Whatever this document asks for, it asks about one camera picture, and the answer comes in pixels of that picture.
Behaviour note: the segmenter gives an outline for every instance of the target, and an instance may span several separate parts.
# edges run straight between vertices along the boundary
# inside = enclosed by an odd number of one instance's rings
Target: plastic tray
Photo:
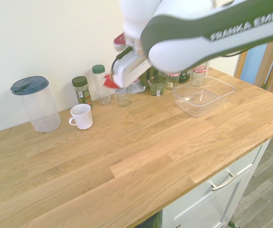
[[[194,86],[192,83],[180,85],[172,90],[176,98],[175,104],[192,117],[200,117],[226,104],[224,97],[235,90],[232,85],[214,77],[206,77],[202,86]]]

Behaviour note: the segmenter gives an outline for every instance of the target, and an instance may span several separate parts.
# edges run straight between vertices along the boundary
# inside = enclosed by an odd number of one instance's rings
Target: dark blue lid
[[[49,81],[42,76],[26,77],[15,82],[11,91],[15,95],[27,95],[36,93],[49,85]]]

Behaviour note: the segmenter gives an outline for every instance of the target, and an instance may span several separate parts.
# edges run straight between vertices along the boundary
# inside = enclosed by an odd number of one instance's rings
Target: gray floor
[[[241,228],[273,228],[273,139],[231,220]]]

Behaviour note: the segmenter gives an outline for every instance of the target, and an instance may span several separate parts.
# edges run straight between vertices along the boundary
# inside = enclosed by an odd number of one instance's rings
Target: metal handle
[[[226,185],[228,185],[229,183],[231,183],[233,180],[235,180],[235,178],[237,177],[237,174],[232,174],[230,172],[230,176],[232,177],[231,179],[229,179],[228,181],[226,181],[225,183],[223,183],[219,186],[215,186],[214,184],[212,184],[212,187],[213,187],[212,191],[219,190],[219,189],[225,187]]]

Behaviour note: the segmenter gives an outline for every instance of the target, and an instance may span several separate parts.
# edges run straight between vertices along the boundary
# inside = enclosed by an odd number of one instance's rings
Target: red object
[[[197,66],[196,68],[192,69],[192,71],[195,73],[205,73],[207,69],[205,66]]]
[[[119,87],[110,79],[110,74],[106,75],[106,80],[104,82],[104,86],[108,88],[113,88],[113,89],[119,89]]]
[[[122,33],[121,35],[119,35],[117,38],[115,38],[113,40],[115,45],[126,45],[126,40],[124,37],[124,33]]]
[[[170,76],[170,77],[178,77],[180,76],[181,73],[167,73],[166,75],[167,76]]]

